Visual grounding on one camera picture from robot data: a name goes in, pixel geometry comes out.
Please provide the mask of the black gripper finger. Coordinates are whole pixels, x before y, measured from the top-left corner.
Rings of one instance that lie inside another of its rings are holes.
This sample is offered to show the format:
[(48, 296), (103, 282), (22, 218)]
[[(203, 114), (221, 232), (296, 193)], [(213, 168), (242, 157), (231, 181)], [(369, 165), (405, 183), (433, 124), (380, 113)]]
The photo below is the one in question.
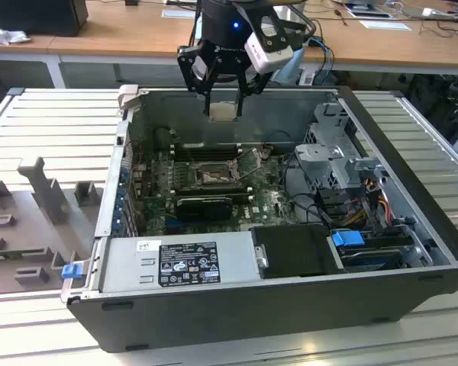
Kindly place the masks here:
[(236, 116), (241, 117), (243, 113), (244, 100), (251, 95), (259, 95), (263, 92), (269, 81), (269, 73), (258, 73), (247, 81), (247, 70), (253, 66), (249, 61), (235, 60), (234, 74), (237, 77), (238, 91), (236, 98)]
[(211, 90), (218, 77), (215, 45), (199, 43), (191, 47), (180, 46), (177, 50), (177, 62), (187, 89), (205, 98), (203, 113), (209, 115)]

